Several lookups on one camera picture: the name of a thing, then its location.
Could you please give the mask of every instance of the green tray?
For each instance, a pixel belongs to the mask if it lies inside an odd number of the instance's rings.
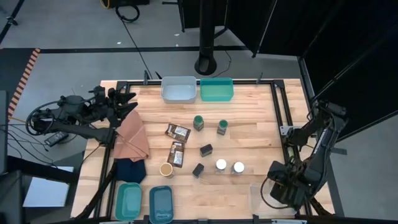
[[[137,183],[121,184],[116,199],[115,217],[119,221],[133,221],[141,211],[142,190]]]
[[[232,78],[201,78],[200,97],[203,101],[229,101],[234,96]]]

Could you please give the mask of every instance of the orange striped tape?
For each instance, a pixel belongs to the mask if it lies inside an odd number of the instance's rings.
[[[30,59],[26,65],[25,71],[22,74],[21,79],[19,80],[18,86],[15,90],[14,95],[11,98],[10,105],[8,106],[8,116],[12,116],[14,114],[15,109],[17,108],[17,104],[19,99],[21,98],[22,92],[27,84],[30,73],[33,69],[33,66],[36,63],[37,56],[39,56],[40,49],[35,49],[30,56]]]

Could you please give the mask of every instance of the gray floor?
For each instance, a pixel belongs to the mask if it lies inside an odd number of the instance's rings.
[[[178,8],[161,5],[160,2],[161,0],[152,0],[148,6],[140,6],[140,19],[127,25],[137,45],[197,46],[198,29],[181,33]],[[1,3],[15,5],[16,0]],[[130,9],[123,9],[123,12],[133,13]],[[20,25],[11,27],[1,47],[134,47],[113,10],[103,9],[98,0],[25,1],[17,21]],[[231,32],[226,32],[215,40],[215,45],[242,43]],[[300,78],[295,57],[259,55],[251,58],[249,51],[228,53],[232,58],[231,67],[221,77],[257,78],[264,72],[263,78]],[[193,69],[198,52],[144,52],[142,56],[153,74],[157,71],[162,76],[201,77]],[[224,51],[216,51],[215,59],[218,63],[215,73],[227,68],[229,58]],[[89,97],[88,91],[101,80],[142,79],[144,70],[145,66],[138,53],[40,54],[14,116],[24,119],[36,106],[57,100],[60,95],[71,95],[74,92]],[[385,121],[344,140],[338,146],[346,148],[348,156],[333,155],[331,158],[347,217],[398,219],[393,211],[394,202],[398,199],[394,192],[395,183],[398,182],[394,174],[397,172],[390,168],[394,167],[392,158],[397,154],[392,147],[395,142],[394,132],[391,131],[398,126],[397,121],[397,118]],[[51,148],[50,152],[37,149],[53,161],[60,161],[81,155],[85,144],[85,139],[77,137],[71,143]],[[30,145],[24,146],[34,152]],[[13,149],[9,153],[17,155]],[[21,153],[24,159],[36,161],[27,153]],[[50,212],[50,215],[34,217],[32,223],[67,219],[70,206]]]

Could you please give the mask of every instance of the small cup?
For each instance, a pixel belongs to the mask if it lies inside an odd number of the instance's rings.
[[[203,129],[203,127],[205,127],[205,122],[203,121],[203,118],[200,115],[195,116],[195,118],[193,119],[193,127],[197,131],[200,131]]]
[[[239,175],[242,174],[243,171],[244,171],[244,165],[242,162],[235,162],[232,165],[231,174]]]
[[[219,159],[216,162],[216,173],[222,174],[226,168],[226,161],[224,159]]]
[[[225,135],[226,128],[228,127],[228,122],[226,120],[221,120],[218,123],[217,134]]]
[[[162,176],[166,177],[166,178],[172,178],[174,176],[174,169],[173,166],[171,164],[169,164],[168,162],[163,163],[160,166],[160,174],[162,174]]]

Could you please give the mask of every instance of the white lid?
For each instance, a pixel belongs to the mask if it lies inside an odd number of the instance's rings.
[[[219,159],[216,162],[216,166],[217,166],[218,169],[225,169],[226,161],[224,159]]]
[[[243,170],[244,170],[244,165],[243,165],[243,163],[241,163],[241,162],[235,162],[235,164],[234,164],[234,170],[235,170],[236,172],[243,172]]]

